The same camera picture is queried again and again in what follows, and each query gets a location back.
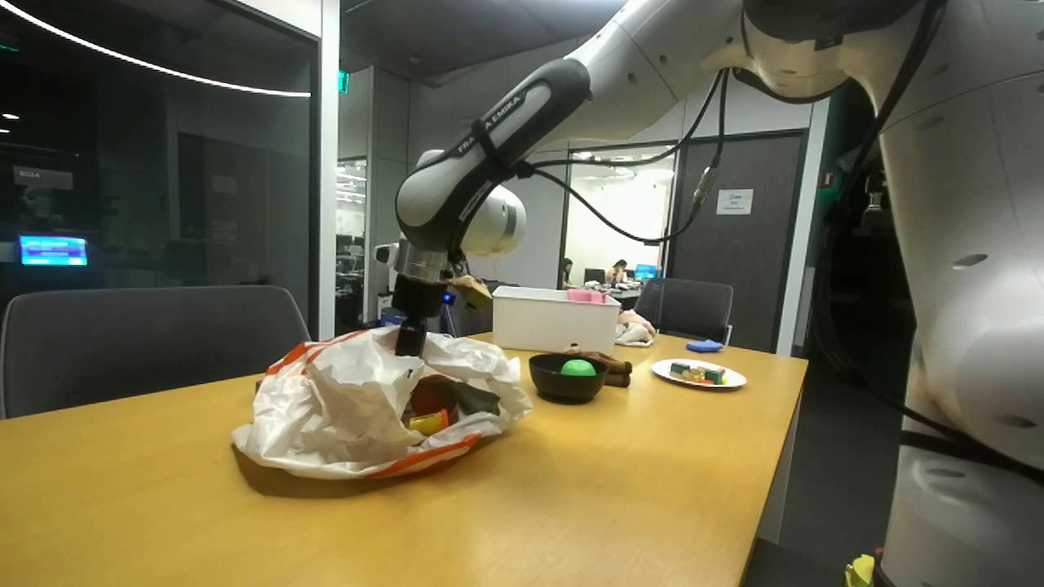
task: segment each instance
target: chair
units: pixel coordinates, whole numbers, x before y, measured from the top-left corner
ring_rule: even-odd
[[[20,294],[0,331],[0,416],[267,368],[310,339],[283,287]]]
[[[604,268],[585,268],[585,282],[590,282],[590,280],[606,282],[606,269]]]
[[[730,304],[730,282],[657,277],[641,287],[632,310],[662,331],[726,342]]]

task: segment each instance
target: floor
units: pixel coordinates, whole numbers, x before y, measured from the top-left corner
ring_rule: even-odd
[[[839,587],[846,564],[881,549],[888,531],[901,425],[888,402],[904,395],[912,320],[904,297],[856,282],[835,282],[823,300],[782,539],[755,543],[754,587]]]

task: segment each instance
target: glass window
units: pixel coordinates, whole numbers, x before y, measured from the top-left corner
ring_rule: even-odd
[[[672,189],[674,189],[674,157],[662,157],[645,167],[632,167],[637,159],[649,159],[662,152],[666,144],[645,145],[604,145],[604,151],[576,151],[573,159],[620,159],[625,167],[590,167],[570,162],[570,189],[576,189],[599,216],[615,221],[620,229],[657,237],[668,226]],[[564,258],[570,262],[560,273],[564,287],[579,282],[639,282],[662,269],[662,243],[639,243],[632,237],[606,229],[587,204],[576,200],[568,203],[568,230],[564,230]]]
[[[312,315],[315,40],[223,4],[26,4],[35,21],[2,8],[2,304],[267,280]],[[20,234],[85,237],[86,268],[21,268]]]
[[[365,273],[365,157],[344,157],[337,167],[337,331],[361,327]]]

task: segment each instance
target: white box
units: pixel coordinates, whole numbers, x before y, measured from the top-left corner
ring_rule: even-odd
[[[576,294],[544,287],[492,290],[492,342],[505,347],[540,353],[610,353],[615,339],[620,304],[576,300]]]

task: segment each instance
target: plastic bag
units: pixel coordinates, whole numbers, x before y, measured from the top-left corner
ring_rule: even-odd
[[[637,310],[622,310],[615,320],[615,345],[653,345],[657,329]]]
[[[526,409],[519,358],[478,339],[428,331],[424,354],[395,354],[396,329],[307,342],[267,368],[255,425],[231,442],[262,465],[312,478],[401,476],[455,458]],[[452,391],[430,431],[409,416],[419,389]]]

